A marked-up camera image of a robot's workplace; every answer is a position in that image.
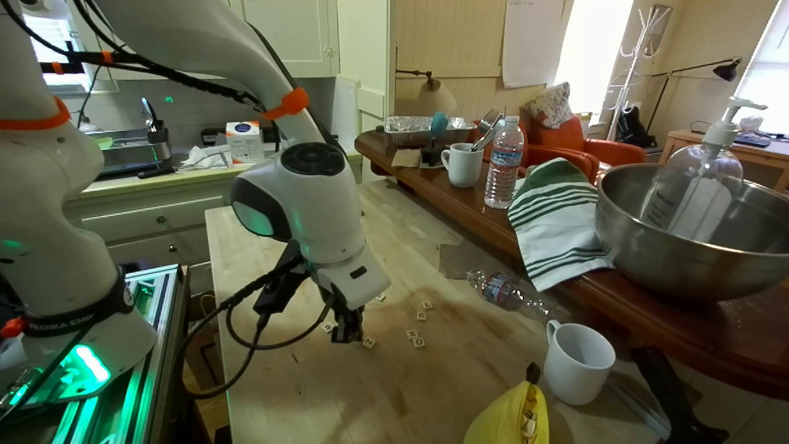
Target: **white cup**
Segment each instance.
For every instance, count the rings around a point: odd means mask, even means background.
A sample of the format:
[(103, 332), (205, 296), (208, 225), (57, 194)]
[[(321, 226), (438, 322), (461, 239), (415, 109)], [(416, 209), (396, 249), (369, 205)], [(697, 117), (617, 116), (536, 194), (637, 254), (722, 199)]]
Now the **white cup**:
[(615, 344), (583, 322), (548, 321), (544, 386), (564, 405), (589, 405), (617, 363)]
[(442, 153), (442, 162), (453, 186), (474, 186), (484, 169), (484, 151), (474, 148), (474, 142), (452, 142)]

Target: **bag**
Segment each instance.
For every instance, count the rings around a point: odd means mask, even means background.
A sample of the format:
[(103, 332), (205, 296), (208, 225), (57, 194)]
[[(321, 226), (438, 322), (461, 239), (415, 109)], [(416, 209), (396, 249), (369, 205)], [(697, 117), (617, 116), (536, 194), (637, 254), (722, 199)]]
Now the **bag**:
[(638, 121), (638, 105), (623, 105), (617, 117), (617, 141), (642, 146), (642, 148), (659, 148), (659, 141), (647, 133)]

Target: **white cabinet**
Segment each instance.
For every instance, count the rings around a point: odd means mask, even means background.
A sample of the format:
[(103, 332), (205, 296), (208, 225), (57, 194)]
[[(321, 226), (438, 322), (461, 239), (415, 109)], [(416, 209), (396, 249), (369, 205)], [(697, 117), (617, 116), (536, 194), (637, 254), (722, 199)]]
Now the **white cabinet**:
[(208, 260), (205, 209), (226, 205), (240, 169), (106, 179), (70, 199), (66, 217), (103, 237), (115, 264)]
[(339, 0), (231, 0), (298, 78), (339, 73)]

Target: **paper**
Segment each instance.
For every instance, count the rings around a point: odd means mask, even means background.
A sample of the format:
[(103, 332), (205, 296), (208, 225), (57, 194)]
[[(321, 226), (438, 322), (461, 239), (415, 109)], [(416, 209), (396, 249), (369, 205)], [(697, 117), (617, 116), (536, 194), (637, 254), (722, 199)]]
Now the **paper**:
[(503, 85), (549, 83), (562, 51), (562, 1), (509, 0)]
[(393, 167), (420, 167), (421, 151), (394, 151)]

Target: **cabinet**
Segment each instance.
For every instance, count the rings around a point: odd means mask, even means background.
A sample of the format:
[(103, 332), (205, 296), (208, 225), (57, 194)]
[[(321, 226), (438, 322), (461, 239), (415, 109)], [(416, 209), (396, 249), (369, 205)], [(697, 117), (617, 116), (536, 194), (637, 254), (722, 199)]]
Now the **cabinet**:
[(65, 215), (103, 237), (115, 264), (209, 260), (205, 209), (230, 201), (240, 167), (93, 181)]
[(302, 78), (339, 73), (339, 0), (230, 0)]
[[(665, 162), (673, 151), (700, 142), (700, 138), (702, 133), (671, 130), (664, 142), (662, 162)], [(789, 189), (789, 142), (774, 141), (768, 148), (736, 142), (733, 156), (739, 157), (747, 179), (782, 191)]]

